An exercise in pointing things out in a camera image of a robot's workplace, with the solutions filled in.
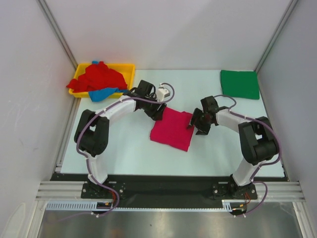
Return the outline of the magenta t shirt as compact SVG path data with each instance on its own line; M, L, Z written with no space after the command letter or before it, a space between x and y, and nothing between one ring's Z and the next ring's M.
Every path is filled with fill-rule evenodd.
M192 114L165 108L162 120L156 121L150 140L187 152L194 128L188 127Z

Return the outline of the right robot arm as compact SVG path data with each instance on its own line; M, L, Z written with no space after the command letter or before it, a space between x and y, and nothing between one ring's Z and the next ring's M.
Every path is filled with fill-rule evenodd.
M220 107L214 96L205 97L201 99L202 109L194 109L188 128L195 127L197 135L208 135L214 124L239 134L243 159L238 169L230 175L224 193L219 196L241 199L251 189L260 168L279 161L269 162L276 154L281 155L281 149L269 119L254 119L238 114L232 110L236 104L234 101L230 107Z

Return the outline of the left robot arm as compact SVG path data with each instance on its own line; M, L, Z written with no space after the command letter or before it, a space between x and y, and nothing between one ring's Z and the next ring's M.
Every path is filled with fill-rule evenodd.
M137 87L123 93L119 99L97 111L84 110L81 114L75 135L76 151L85 157L88 179L94 183L92 192L98 198L109 194L109 185L104 183L108 177L102 166L101 155L109 141L110 126L137 110L143 110L154 121L162 120L166 104L175 96L169 83L161 83L158 88L141 80Z

